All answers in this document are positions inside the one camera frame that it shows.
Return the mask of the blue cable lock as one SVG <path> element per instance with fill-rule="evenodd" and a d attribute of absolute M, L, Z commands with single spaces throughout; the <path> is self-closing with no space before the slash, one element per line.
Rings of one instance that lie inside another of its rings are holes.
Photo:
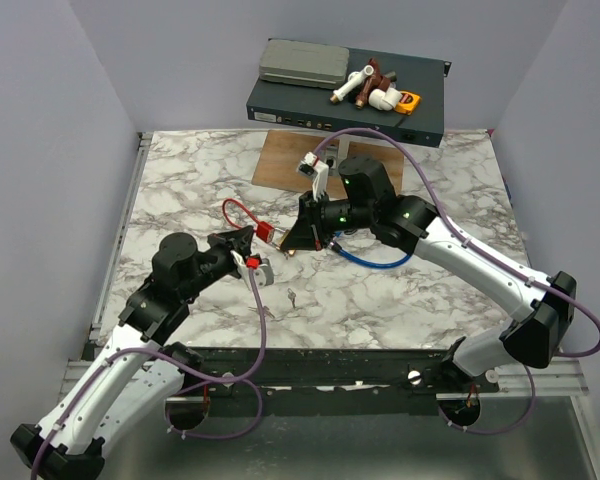
<path fill-rule="evenodd" d="M 338 242 L 331 242 L 329 244 L 329 248 L 334 253 L 338 254 L 340 257 L 346 259 L 347 261 L 350 261 L 350 262 L 352 262 L 356 265 L 362 266 L 364 268 L 377 269 L 377 270 L 390 270 L 390 269 L 398 268 L 398 267 L 406 264 L 411 258 L 410 255 L 405 255 L 404 257 L 400 258 L 399 260 L 395 260 L 392 262 L 380 263 L 380 262 L 374 262 L 374 261 L 369 261 L 369 260 L 364 260 L 362 258 L 359 258 L 359 257 L 351 254 L 350 252 L 346 251 Z"/>

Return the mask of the white pvc elbow fitting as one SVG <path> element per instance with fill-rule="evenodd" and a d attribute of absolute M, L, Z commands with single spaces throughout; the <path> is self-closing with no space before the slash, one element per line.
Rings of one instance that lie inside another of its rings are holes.
<path fill-rule="evenodd" d="M 403 94 L 389 87 L 387 90 L 376 88 L 371 91 L 368 97 L 368 105 L 379 111 L 392 111 L 400 103 Z"/>

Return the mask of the dark blue network switch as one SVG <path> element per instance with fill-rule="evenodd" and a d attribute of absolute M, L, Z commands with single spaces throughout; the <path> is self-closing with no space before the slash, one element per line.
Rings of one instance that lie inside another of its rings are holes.
<path fill-rule="evenodd" d="M 390 87 L 421 96 L 421 102 L 410 115 L 394 110 L 379 111 L 365 105 L 355 106 L 361 86 L 337 104 L 330 101 L 335 89 L 293 86 L 260 80 L 259 77 L 246 102 L 251 120 L 271 124 L 299 126 L 326 132 L 347 128 L 369 128 L 380 131 L 399 142 L 436 147 L 444 133 L 444 84 L 450 64 L 444 60 L 408 56 L 373 50 L 348 48 L 350 73 L 368 65 L 374 57 L 381 73 L 395 71 L 397 81 Z"/>

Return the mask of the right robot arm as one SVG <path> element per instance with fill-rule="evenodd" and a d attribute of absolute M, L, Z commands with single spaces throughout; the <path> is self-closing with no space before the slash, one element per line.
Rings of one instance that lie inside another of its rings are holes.
<path fill-rule="evenodd" d="M 307 153 L 297 170 L 311 179 L 312 188 L 299 198 L 298 217 L 282 250 L 319 251 L 334 245 L 339 232 L 367 229 L 382 244 L 459 277 L 509 316 L 509 325 L 462 337 L 447 350 L 438 369 L 447 389 L 463 391 L 503 365 L 543 369 L 550 364 L 573 320 L 573 277 L 548 276 L 472 239 L 430 202 L 396 193 L 384 165 L 370 157 L 340 164 L 343 200 L 328 197 L 329 168 L 314 153 Z"/>

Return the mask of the red cable padlock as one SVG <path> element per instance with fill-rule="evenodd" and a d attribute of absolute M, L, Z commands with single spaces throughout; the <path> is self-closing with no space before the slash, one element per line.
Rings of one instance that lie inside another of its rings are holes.
<path fill-rule="evenodd" d="M 255 224 L 255 235 L 257 238 L 259 238 L 267 244 L 270 244 L 273 241 L 275 234 L 274 226 L 264 220 L 260 220 L 255 214 L 251 212 L 250 209 L 248 209 L 244 204 L 242 204 L 240 201 L 234 198 L 225 199 L 221 205 L 223 217 L 230 226 L 236 229 L 241 229 L 240 225 L 238 225 L 230 219 L 227 212 L 227 207 L 229 205 L 234 205 L 238 207 Z"/>

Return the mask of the brass padlock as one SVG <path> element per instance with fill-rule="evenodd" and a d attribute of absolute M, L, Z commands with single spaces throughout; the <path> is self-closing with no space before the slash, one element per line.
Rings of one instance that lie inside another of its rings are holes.
<path fill-rule="evenodd" d="M 289 242 L 287 241 L 287 237 L 289 235 L 288 231 L 285 231 L 280 238 L 275 242 L 275 247 L 277 248 L 278 251 L 283 252 L 283 253 L 288 253 L 292 250 L 292 248 L 289 246 Z"/>

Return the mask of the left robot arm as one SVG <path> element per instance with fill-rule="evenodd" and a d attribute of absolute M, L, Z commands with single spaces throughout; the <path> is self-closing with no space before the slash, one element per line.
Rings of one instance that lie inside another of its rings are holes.
<path fill-rule="evenodd" d="M 187 360 L 167 355 L 164 345 L 189 316 L 199 294 L 227 275 L 243 278 L 251 254 L 250 227 L 212 234 L 206 251 L 187 233 L 161 240 L 152 270 L 127 300 L 108 343 L 65 399 L 38 424 L 22 424 L 11 437 L 34 479 L 65 479 L 83 470 L 100 472 L 104 460 L 97 426 L 150 358 L 169 363 L 167 382 L 181 395 L 211 381 Z"/>

